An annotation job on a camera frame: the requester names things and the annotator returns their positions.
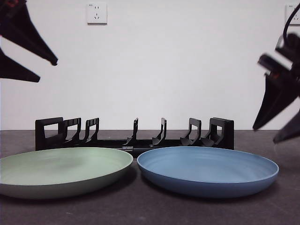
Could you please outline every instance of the dark table surface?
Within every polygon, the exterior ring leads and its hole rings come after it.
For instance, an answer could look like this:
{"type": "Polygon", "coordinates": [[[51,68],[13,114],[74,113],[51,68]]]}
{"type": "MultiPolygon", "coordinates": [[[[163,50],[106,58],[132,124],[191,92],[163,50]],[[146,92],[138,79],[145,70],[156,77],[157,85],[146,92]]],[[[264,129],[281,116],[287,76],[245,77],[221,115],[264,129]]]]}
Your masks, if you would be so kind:
{"type": "MultiPolygon", "coordinates": [[[[185,131],[170,131],[178,138],[185,131]]],[[[0,195],[1,225],[298,225],[300,224],[300,139],[274,145],[276,131],[235,131],[235,149],[275,161],[280,172],[268,189],[236,199],[202,199],[165,191],[141,176],[136,159],[116,183],[77,197],[31,201],[0,195]]],[[[146,138],[157,131],[139,131],[146,138]]],[[[101,131],[122,138],[131,131],[101,131]]],[[[34,131],[1,131],[1,157],[34,151],[34,131]]]]}

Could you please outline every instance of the white wall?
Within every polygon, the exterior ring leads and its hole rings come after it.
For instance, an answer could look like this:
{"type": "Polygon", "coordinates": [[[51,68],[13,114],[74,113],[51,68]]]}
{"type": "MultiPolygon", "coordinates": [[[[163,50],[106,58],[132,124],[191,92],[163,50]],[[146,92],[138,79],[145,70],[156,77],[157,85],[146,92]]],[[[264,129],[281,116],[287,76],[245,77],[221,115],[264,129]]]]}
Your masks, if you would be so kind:
{"type": "MultiPolygon", "coordinates": [[[[59,58],[49,62],[2,39],[3,51],[41,76],[1,80],[1,128],[36,119],[100,117],[102,129],[186,129],[188,118],[251,129],[264,94],[256,62],[274,48],[286,0],[106,0],[108,25],[88,26],[87,0],[29,0],[31,19],[59,58]]],[[[299,101],[264,129],[279,129],[299,101]]]]}

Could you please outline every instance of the power outlet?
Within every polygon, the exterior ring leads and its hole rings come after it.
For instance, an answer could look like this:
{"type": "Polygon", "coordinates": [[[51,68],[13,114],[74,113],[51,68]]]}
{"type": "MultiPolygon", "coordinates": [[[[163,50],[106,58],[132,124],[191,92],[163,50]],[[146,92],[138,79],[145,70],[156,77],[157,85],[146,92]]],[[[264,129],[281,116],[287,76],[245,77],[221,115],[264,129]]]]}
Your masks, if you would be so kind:
{"type": "Polygon", "coordinates": [[[105,2],[87,4],[88,24],[107,24],[107,4],[105,2]]]}
{"type": "MultiPolygon", "coordinates": [[[[298,4],[288,4],[285,6],[285,21],[288,20],[294,9],[297,7],[298,4]]],[[[300,12],[298,11],[294,18],[292,19],[291,25],[300,25],[300,12]]]]}

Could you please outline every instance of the black cable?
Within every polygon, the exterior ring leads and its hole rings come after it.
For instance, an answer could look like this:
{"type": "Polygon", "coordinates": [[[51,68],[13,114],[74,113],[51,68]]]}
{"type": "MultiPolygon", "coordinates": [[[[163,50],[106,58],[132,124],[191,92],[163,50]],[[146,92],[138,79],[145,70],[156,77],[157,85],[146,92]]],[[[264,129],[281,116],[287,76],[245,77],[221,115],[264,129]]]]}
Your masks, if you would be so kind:
{"type": "Polygon", "coordinates": [[[296,13],[298,12],[298,10],[300,9],[300,3],[299,5],[294,9],[294,11],[292,12],[292,14],[290,15],[290,17],[288,18],[288,20],[286,21],[286,24],[285,24],[285,28],[283,30],[283,39],[285,41],[285,44],[286,45],[289,45],[288,43],[288,40],[287,40],[287,29],[289,28],[289,25],[292,21],[292,19],[294,18],[294,16],[296,15],[296,13]]]}

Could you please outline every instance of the dish rack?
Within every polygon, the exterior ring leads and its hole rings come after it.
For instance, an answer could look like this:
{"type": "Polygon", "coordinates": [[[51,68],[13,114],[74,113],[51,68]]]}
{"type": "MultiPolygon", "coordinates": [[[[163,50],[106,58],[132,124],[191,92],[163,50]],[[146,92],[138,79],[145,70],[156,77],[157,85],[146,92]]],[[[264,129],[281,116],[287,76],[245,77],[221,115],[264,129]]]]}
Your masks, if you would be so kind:
{"type": "Polygon", "coordinates": [[[138,118],[133,123],[133,134],[126,139],[98,139],[100,136],[100,119],[94,118],[85,122],[85,136],[80,139],[81,118],[64,120],[63,117],[36,120],[35,144],[36,150],[73,147],[102,147],[124,150],[134,157],[141,153],[163,147],[172,146],[202,146],[224,149],[234,149],[234,121],[222,118],[211,118],[208,133],[201,137],[201,120],[189,118],[188,132],[180,139],[167,139],[167,120],[161,119],[160,132],[156,137],[149,139],[137,139],[138,118]],[[46,137],[45,126],[58,124],[57,134],[46,137]],[[76,133],[69,139],[68,127],[76,126],[76,133]],[[195,139],[191,139],[192,126],[197,128],[195,139]],[[95,132],[90,135],[90,128],[95,127],[95,132]]]}

